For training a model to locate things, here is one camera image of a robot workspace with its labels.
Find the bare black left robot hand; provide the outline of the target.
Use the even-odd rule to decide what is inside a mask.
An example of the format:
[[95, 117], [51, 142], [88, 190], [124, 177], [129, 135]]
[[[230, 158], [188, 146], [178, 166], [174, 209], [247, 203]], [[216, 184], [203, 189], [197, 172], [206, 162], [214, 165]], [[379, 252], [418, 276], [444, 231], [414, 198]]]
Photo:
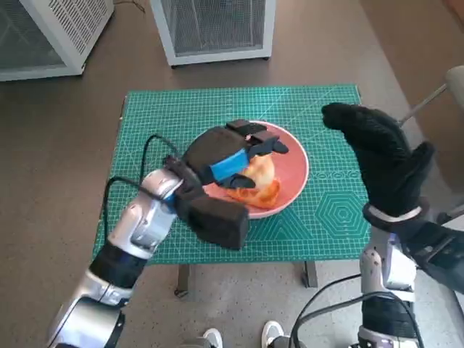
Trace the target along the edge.
[[251, 159], [288, 151], [279, 136], [265, 125], [234, 120], [198, 136], [184, 153], [183, 161], [203, 186], [215, 183], [225, 189], [253, 189], [255, 181], [242, 174]]

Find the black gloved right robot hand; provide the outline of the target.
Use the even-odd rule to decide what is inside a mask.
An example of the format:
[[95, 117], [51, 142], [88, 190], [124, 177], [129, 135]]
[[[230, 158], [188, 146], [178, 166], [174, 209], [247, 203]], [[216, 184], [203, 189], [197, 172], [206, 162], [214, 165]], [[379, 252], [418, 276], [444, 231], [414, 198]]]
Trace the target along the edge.
[[371, 206], [395, 218], [420, 206], [434, 155], [431, 143], [411, 149], [399, 123], [379, 109], [331, 103], [321, 112], [324, 125], [341, 131], [352, 147]]

